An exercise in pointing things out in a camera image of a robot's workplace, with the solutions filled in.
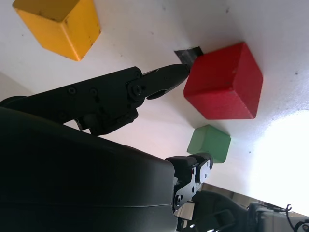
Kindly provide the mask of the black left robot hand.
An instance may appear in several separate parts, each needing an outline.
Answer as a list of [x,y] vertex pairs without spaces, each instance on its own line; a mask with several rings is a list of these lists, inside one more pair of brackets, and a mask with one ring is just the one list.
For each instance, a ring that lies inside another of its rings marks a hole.
[[103,138],[189,75],[137,67],[0,103],[3,232],[173,232],[210,170],[206,154],[161,159]]

